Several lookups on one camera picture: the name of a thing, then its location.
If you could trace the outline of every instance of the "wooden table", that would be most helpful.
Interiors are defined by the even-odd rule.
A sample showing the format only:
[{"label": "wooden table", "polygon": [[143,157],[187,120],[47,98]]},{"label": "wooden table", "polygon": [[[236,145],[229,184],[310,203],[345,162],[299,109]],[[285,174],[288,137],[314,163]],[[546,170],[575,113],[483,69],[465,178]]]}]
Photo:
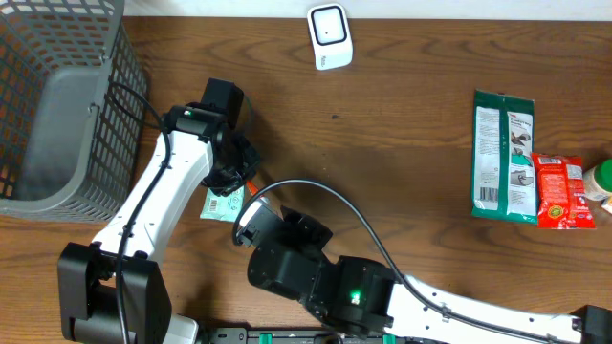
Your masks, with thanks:
[{"label": "wooden table", "polygon": [[[612,24],[352,20],[350,66],[318,72],[306,20],[128,18],[160,111],[199,100],[209,77],[236,82],[257,118],[259,184],[315,178],[347,195],[400,268],[438,288],[532,312],[612,308],[612,215],[597,231],[539,230],[470,216],[474,89],[535,99],[535,150],[612,156]],[[146,129],[146,166],[157,133]],[[335,233],[332,259],[381,260],[347,208],[307,187],[276,195]],[[208,324],[315,326],[296,302],[247,281],[251,250],[191,197],[164,262],[175,312]],[[62,343],[55,263],[102,225],[2,218],[0,342]]]}]

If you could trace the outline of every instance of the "gray basket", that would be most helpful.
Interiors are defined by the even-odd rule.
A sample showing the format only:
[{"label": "gray basket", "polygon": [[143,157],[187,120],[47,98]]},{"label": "gray basket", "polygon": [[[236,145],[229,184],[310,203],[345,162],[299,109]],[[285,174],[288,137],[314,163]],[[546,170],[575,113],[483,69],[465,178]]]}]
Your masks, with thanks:
[{"label": "gray basket", "polygon": [[[129,192],[142,124],[110,79],[147,84],[122,0],[0,1],[0,214],[103,222]],[[143,108],[121,89],[121,105]]]}]

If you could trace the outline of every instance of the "white wall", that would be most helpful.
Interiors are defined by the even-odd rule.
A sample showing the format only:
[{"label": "white wall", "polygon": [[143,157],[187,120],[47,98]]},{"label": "white wall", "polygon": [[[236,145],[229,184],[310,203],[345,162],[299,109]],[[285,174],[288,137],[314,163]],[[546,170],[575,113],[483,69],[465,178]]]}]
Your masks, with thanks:
[{"label": "white wall", "polygon": [[[341,0],[352,18],[612,21],[612,0]],[[303,18],[313,0],[125,0],[126,15]]]}]

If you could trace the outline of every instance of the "red package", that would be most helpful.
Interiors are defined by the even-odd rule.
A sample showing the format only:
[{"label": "red package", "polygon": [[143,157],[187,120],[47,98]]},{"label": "red package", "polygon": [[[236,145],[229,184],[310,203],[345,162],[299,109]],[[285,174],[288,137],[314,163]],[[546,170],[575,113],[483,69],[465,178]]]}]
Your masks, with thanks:
[{"label": "red package", "polygon": [[539,211],[537,227],[549,229],[595,229],[584,197],[582,159],[533,153]]}]

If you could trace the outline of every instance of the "green light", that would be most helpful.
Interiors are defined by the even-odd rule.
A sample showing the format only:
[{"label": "green light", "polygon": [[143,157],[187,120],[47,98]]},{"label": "green light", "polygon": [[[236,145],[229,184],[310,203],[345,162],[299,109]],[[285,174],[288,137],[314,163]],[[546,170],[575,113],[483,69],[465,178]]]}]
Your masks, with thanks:
[{"label": "green light", "polygon": [[361,301],[361,291],[351,292],[351,303],[353,305],[358,305],[360,301]]}]

